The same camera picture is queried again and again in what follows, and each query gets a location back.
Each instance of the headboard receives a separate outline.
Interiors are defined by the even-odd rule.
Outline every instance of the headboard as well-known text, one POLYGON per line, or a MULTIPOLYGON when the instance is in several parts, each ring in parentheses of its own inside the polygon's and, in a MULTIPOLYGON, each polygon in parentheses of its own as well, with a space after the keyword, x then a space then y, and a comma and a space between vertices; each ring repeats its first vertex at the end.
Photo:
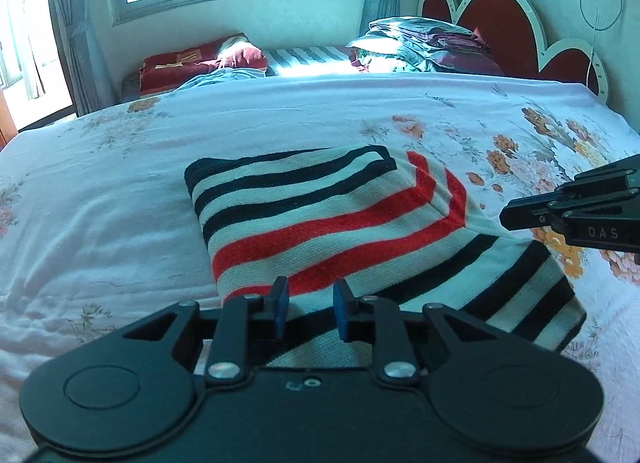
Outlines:
MULTIPOLYGON (((527 0, 420 0, 418 15, 477 30, 504 74, 515 78, 585 84, 593 51, 581 39, 561 39, 547 47, 544 28, 527 0)), ((607 103, 609 82, 593 52, 589 89, 607 103)))

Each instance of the folded striped cloth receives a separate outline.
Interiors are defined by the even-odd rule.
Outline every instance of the folded striped cloth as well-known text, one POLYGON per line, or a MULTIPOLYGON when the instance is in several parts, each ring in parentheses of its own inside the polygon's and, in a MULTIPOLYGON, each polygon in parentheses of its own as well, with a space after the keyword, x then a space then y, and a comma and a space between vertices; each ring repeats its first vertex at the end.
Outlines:
POLYGON ((550 350, 586 318, 546 247, 488 220, 434 158, 369 145, 203 158, 184 176, 223 299, 289 278, 287 337, 261 345, 261 363, 368 363, 335 332, 341 277, 356 297, 441 302, 550 350))

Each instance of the red headboard panel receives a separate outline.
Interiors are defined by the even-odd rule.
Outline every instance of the red headboard panel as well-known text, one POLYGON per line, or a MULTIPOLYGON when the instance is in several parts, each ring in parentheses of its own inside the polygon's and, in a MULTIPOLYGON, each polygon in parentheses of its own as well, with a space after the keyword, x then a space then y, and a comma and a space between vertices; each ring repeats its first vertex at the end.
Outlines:
POLYGON ((429 19, 451 22, 451 10, 447 0, 424 0, 422 16, 429 19))
POLYGON ((591 53, 589 88, 606 103, 609 83, 598 56, 579 39, 563 39, 546 46, 544 29, 526 0, 420 0, 425 18, 477 30, 491 47, 505 75, 585 84, 591 53))

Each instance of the white bedsheet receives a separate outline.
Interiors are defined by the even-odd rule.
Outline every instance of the white bedsheet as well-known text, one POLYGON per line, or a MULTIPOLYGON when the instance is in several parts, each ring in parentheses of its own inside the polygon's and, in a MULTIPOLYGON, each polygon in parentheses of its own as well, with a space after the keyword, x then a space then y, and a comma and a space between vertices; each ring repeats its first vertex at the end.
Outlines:
MULTIPOLYGON (((640 152, 580 85, 447 74, 267 78, 196 87, 21 133, 0 153, 0 461, 34 449, 18 409, 50 357, 178 300, 218 305, 183 179, 203 156, 380 143, 429 152, 497 220, 511 198, 640 152)), ((589 314, 565 351, 600 379, 590 448, 640 457, 640 269, 550 231, 589 314)))

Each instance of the pillow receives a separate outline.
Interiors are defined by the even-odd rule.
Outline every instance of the pillow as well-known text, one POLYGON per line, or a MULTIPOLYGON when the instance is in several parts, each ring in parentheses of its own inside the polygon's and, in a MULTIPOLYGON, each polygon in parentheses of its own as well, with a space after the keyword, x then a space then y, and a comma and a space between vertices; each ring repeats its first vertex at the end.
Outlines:
POLYGON ((244 34, 230 37, 218 52, 218 68, 255 68, 267 71, 267 59, 244 34))
POLYGON ((267 69, 267 59, 245 34, 223 37, 182 50, 145 58, 140 68, 140 96, 165 93, 197 75, 219 68, 267 69))

